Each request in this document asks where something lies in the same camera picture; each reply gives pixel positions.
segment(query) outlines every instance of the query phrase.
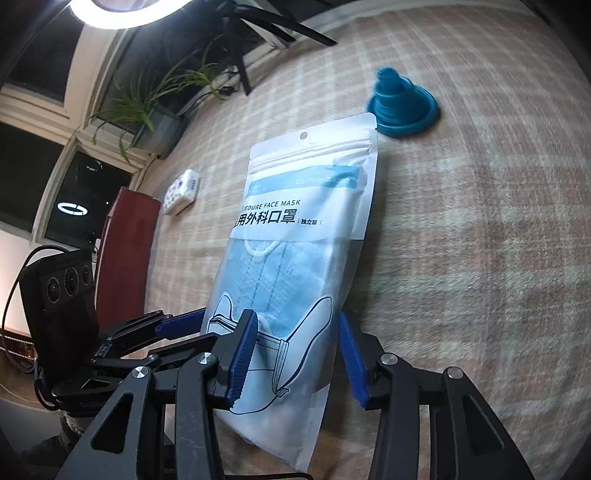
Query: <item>plaid tablecloth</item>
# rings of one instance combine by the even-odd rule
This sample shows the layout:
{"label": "plaid tablecloth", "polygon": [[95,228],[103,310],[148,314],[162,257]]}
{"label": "plaid tablecloth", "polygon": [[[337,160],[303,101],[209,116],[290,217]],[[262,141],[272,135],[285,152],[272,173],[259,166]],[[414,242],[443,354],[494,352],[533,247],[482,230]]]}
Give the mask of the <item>plaid tablecloth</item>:
{"label": "plaid tablecloth", "polygon": [[[325,48],[304,41],[251,73],[250,97],[205,104],[142,190],[163,197],[185,169],[197,202],[162,217],[146,311],[206,304],[239,212],[250,147],[364,111],[375,69],[430,90],[441,120],[380,136],[366,241],[347,307],[416,367],[462,367],[536,478],[564,471],[591,429],[591,87],[536,17],[429,7],[360,18]],[[423,412],[421,477],[427,477]],[[378,422],[342,361],[310,472],[366,478]],[[284,466],[220,425],[229,472]]]}

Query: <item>white tissue packet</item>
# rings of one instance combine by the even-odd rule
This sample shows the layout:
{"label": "white tissue packet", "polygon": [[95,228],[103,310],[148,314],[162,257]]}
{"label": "white tissue packet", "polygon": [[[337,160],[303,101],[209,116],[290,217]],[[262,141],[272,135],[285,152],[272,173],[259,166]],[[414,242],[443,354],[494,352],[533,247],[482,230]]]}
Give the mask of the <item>white tissue packet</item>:
{"label": "white tissue packet", "polygon": [[218,415],[292,467],[308,468],[335,358],[338,313],[369,217],[378,137],[364,113],[251,149],[242,208],[202,333],[232,332],[244,309],[259,334],[241,397]]}
{"label": "white tissue packet", "polygon": [[181,210],[191,205],[197,197],[198,186],[199,174],[191,169],[185,170],[166,191],[162,202],[164,214],[178,215]]}

